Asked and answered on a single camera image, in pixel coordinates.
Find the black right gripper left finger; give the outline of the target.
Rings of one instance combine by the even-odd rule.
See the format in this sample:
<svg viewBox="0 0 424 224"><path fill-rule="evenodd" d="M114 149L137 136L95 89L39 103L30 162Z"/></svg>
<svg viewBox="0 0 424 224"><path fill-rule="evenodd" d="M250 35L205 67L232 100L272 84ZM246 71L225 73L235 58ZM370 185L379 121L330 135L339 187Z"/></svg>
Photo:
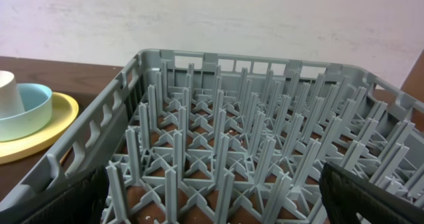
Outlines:
<svg viewBox="0 0 424 224"><path fill-rule="evenodd" d="M106 168L96 166L7 208L1 222L99 223L108 191Z"/></svg>

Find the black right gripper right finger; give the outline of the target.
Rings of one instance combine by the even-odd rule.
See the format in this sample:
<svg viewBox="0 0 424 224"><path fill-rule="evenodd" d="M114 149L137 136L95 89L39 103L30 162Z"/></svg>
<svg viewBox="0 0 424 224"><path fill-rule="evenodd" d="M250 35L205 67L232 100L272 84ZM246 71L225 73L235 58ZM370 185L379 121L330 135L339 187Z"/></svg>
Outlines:
<svg viewBox="0 0 424 224"><path fill-rule="evenodd" d="M319 189L332 224L360 224L358 214L373 224L423 224L422 209L332 162L323 166Z"/></svg>

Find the grey dishwasher rack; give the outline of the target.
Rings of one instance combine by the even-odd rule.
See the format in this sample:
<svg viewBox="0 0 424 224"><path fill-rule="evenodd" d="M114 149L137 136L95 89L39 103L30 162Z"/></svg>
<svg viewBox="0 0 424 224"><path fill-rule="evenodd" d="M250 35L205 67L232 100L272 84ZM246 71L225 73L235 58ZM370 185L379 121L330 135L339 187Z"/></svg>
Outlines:
<svg viewBox="0 0 424 224"><path fill-rule="evenodd" d="M416 111L357 66L141 50L1 212L104 166L99 223L324 223L327 162L423 210Z"/></svg>

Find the yellow plate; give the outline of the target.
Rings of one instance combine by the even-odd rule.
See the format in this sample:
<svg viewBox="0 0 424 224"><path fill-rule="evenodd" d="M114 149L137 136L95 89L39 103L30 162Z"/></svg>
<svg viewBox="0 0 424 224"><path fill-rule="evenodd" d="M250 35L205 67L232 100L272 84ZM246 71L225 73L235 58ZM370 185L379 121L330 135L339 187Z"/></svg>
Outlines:
<svg viewBox="0 0 424 224"><path fill-rule="evenodd" d="M52 117L39 131L21 139L1 142L1 164L26 158L52 146L79 113L77 101L64 93L52 93Z"/></svg>

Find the light blue bowl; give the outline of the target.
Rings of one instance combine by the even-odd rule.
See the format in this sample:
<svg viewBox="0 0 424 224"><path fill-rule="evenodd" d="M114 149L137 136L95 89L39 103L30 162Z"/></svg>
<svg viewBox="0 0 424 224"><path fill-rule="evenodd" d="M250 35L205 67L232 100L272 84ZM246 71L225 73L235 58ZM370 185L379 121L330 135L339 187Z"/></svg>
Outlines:
<svg viewBox="0 0 424 224"><path fill-rule="evenodd" d="M52 117L52 90L42 84L17 84L25 111L1 118L1 142L21 139L43 128Z"/></svg>

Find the white cup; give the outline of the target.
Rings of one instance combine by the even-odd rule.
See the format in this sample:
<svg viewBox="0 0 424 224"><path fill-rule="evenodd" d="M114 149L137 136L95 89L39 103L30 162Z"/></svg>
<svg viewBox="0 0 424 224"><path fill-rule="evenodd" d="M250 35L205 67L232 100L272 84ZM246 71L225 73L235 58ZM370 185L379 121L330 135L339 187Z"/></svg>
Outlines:
<svg viewBox="0 0 424 224"><path fill-rule="evenodd" d="M15 75L5 70L1 70L0 102L2 119L25 112Z"/></svg>

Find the wooden partition board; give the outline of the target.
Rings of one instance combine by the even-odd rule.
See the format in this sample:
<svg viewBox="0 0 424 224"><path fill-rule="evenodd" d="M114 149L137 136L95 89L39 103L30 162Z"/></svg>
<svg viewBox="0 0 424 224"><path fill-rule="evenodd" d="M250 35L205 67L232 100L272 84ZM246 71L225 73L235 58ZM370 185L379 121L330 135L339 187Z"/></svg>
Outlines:
<svg viewBox="0 0 424 224"><path fill-rule="evenodd" d="M417 100L424 100L424 50L413 65L410 73L401 86L401 90Z"/></svg>

